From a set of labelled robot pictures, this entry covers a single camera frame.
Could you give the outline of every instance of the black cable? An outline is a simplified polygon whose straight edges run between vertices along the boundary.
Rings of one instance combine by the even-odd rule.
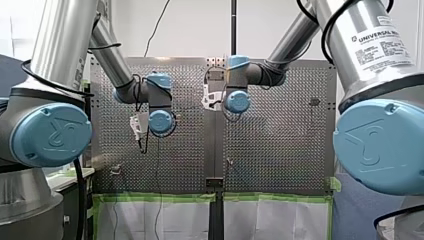
[[[93,32],[94,29],[96,29],[97,24],[99,24],[101,18],[102,18],[102,14],[97,12],[96,18],[94,18],[93,29],[91,30],[91,32]]]
[[[102,49],[106,49],[106,48],[120,47],[120,46],[122,46],[122,43],[113,43],[113,44],[106,45],[106,46],[88,48],[88,50],[102,50]]]
[[[156,214],[156,219],[155,219],[155,235],[156,235],[156,239],[157,239],[157,240],[160,240],[160,239],[159,239],[159,234],[158,234],[158,231],[157,231],[158,220],[159,220],[159,214],[160,214],[160,212],[162,211],[162,201],[163,201],[163,199],[162,199],[162,190],[161,190],[160,182],[159,182],[159,166],[160,166],[160,138],[158,138],[158,149],[157,149],[157,151],[158,151],[158,159],[156,160],[155,178],[156,178],[156,183],[157,183],[157,187],[158,187],[159,195],[160,195],[160,205],[159,205],[159,210],[158,210],[158,212],[157,212],[157,214]]]
[[[416,212],[421,212],[424,211],[424,205],[418,205],[418,206],[414,206],[414,207],[409,207],[409,208],[404,208],[398,211],[394,211],[388,214],[385,214],[383,216],[380,216],[378,218],[376,218],[374,220],[374,228],[377,229],[378,225],[380,224],[381,221],[392,218],[392,217],[396,217],[399,215],[403,215],[403,214],[411,214],[411,213],[416,213]]]
[[[263,90],[270,90],[274,86],[274,83],[272,81],[271,74],[268,72],[268,68],[265,67],[262,63],[253,63],[253,64],[257,65],[261,69],[261,72],[262,72],[262,74],[261,74],[261,80],[259,81],[259,85],[263,81],[264,73],[266,74],[266,76],[268,78],[268,81],[269,81],[268,88],[266,88],[266,87],[264,87],[262,85],[260,85],[260,88],[262,88]]]
[[[146,51],[144,52],[144,57],[147,57],[147,53],[149,52],[149,48],[150,48],[150,42],[155,37],[156,31],[158,30],[158,27],[159,27],[159,23],[162,20],[162,17],[164,15],[166,8],[168,7],[168,4],[169,4],[170,1],[171,0],[166,1],[165,6],[163,7],[162,13],[160,14],[158,21],[156,22],[156,26],[155,26],[155,29],[153,30],[152,36],[150,36],[149,40],[147,41],[147,46],[146,46]]]
[[[135,111],[140,112],[141,106],[143,105],[140,100],[140,91],[141,91],[141,83],[143,83],[144,79],[140,77],[138,74],[133,74],[133,78],[135,79],[135,86],[133,87],[133,97],[135,99]]]
[[[330,54],[327,51],[327,37],[331,30],[333,30],[333,26],[336,23],[337,19],[347,10],[351,5],[356,3],[358,0],[348,0],[343,3],[343,5],[328,19],[327,24],[322,31],[321,37],[321,50],[324,54],[325,59],[331,64],[334,65],[334,60],[331,58]]]
[[[84,176],[82,174],[81,164],[79,159],[74,160],[75,173],[77,176],[77,184],[78,184],[78,226],[77,226],[77,235],[76,239],[83,239],[84,233],[84,223],[85,223],[85,214],[86,214],[86,206],[85,206],[85,183]]]
[[[144,149],[143,146],[141,145],[141,139],[138,139],[137,143],[138,143],[138,147],[140,148],[140,152],[141,154],[146,154],[147,153],[147,148],[148,148],[148,142],[149,142],[149,127],[147,127],[147,133],[146,133],[146,138],[145,138],[145,142],[144,142]]]
[[[115,213],[115,226],[113,226],[113,240],[116,239],[116,230],[118,229],[118,221],[119,221],[118,213],[116,212],[116,204],[118,204],[118,194],[116,194],[115,202],[113,203],[113,206],[112,206],[113,212]]]
[[[210,108],[214,108],[214,107],[215,107],[215,105],[216,105],[216,104],[218,104],[218,103],[222,103],[222,101],[221,101],[221,100],[216,100],[215,102],[210,103],[210,104],[209,104],[209,107],[210,107]]]
[[[313,16],[303,5],[302,0],[296,0],[297,5],[299,6],[300,10],[305,14],[312,22],[318,24],[318,20],[315,16]]]
[[[35,80],[39,81],[40,83],[42,83],[42,84],[44,84],[44,85],[46,85],[48,87],[51,87],[51,88],[60,89],[60,90],[65,91],[65,92],[70,92],[70,93],[75,93],[75,94],[81,95],[84,98],[94,97],[94,94],[86,93],[86,92],[81,92],[81,91],[77,91],[77,90],[74,90],[74,89],[70,89],[70,88],[64,87],[62,85],[56,84],[56,83],[54,83],[52,81],[49,81],[47,79],[42,78],[41,76],[33,73],[31,71],[31,69],[29,69],[27,67],[29,64],[31,64],[31,59],[24,61],[21,64],[22,70],[26,74],[28,74],[29,76],[31,76],[32,78],[34,78]]]

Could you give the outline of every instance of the blue joint cap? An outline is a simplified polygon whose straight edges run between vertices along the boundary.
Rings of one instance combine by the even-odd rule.
[[[233,55],[228,58],[228,68],[235,69],[247,65],[250,63],[250,59],[243,55]]]
[[[147,79],[161,88],[171,90],[171,77],[166,73],[151,73],[147,75]]]
[[[354,179],[391,195],[424,193],[424,109],[372,99],[342,114],[333,134],[336,155]]]
[[[249,94],[240,90],[230,93],[225,101],[225,108],[232,113],[244,113],[249,109],[249,106]]]
[[[172,116],[164,110],[157,110],[149,116],[149,128],[150,131],[163,134],[171,130],[172,127]]]
[[[16,125],[10,149],[24,165],[60,167],[81,155],[91,135],[91,123],[81,109],[52,103],[34,110]]]

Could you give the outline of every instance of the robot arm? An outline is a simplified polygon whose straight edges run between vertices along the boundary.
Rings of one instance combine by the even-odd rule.
[[[79,92],[89,42],[112,42],[102,19],[93,29],[97,0],[47,0],[28,79],[0,103],[0,168],[4,165],[58,167],[87,147],[91,123]],[[137,82],[116,48],[93,50],[123,103],[149,103],[149,126],[166,133],[173,124],[168,75],[153,73]]]
[[[145,78],[131,74],[119,48],[104,48],[113,46],[114,39],[106,21],[98,19],[90,39],[90,49],[115,87],[113,97],[125,104],[149,103],[150,131],[157,135],[169,132],[175,127],[175,117],[171,111],[170,77],[162,73],[151,73]]]
[[[311,4],[308,3],[306,9],[313,13]],[[251,63],[246,56],[231,56],[225,108],[233,113],[247,111],[250,105],[248,85],[282,85],[290,63],[303,55],[318,30],[316,23],[300,13],[264,64]]]
[[[311,0],[306,9],[319,26],[300,14],[263,65],[230,57],[225,108],[247,111],[249,84],[282,84],[290,62],[321,28],[345,90],[333,137],[339,161],[375,191],[423,194],[424,75],[385,6],[376,0]]]

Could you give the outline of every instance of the perforated metal panel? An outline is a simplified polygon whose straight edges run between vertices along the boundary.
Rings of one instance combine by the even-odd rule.
[[[226,191],[325,194],[332,174],[335,70],[298,61],[286,83],[249,87],[252,104],[224,133]]]
[[[205,126],[213,121],[204,121],[200,102],[206,59],[135,58],[128,63],[140,75],[151,71],[171,75],[178,126],[172,136],[160,140],[159,156],[158,139],[152,135],[148,154],[140,154],[129,127],[134,106],[112,99],[113,87],[94,63],[95,191],[205,192],[205,147],[214,148],[205,146],[210,137],[205,128],[214,126]],[[239,122],[227,123],[221,134],[224,151],[215,157],[227,170],[226,191],[325,194],[333,174],[335,70],[323,61],[298,61],[283,86],[269,91],[249,87],[249,92],[251,108]],[[122,165],[122,174],[112,176],[110,170],[117,164]]]
[[[138,191],[204,192],[203,78],[205,59],[129,59],[131,71],[145,76],[152,71],[172,77],[173,111],[178,123],[175,132],[159,140],[150,134],[148,152],[140,153],[129,126],[134,106],[112,98],[113,86],[97,63],[92,66],[93,165],[97,173],[96,192]],[[121,164],[121,174],[111,168]]]

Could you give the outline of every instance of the silver metal tube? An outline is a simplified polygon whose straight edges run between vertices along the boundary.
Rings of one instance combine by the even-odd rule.
[[[322,29],[344,2],[312,0]],[[412,76],[418,70],[380,1],[351,5],[334,24],[327,44],[346,93],[342,105],[417,85]]]
[[[305,8],[315,15],[312,4],[307,3]],[[319,26],[301,12],[269,56],[268,64],[285,70],[293,59],[296,59],[304,52],[318,30]]]
[[[46,0],[31,70],[79,89],[98,0]]]
[[[106,21],[101,18],[93,30],[90,47],[108,46],[115,43],[114,39],[115,37],[108,31]],[[130,69],[119,48],[111,47],[92,51],[115,88],[122,87],[132,80]]]

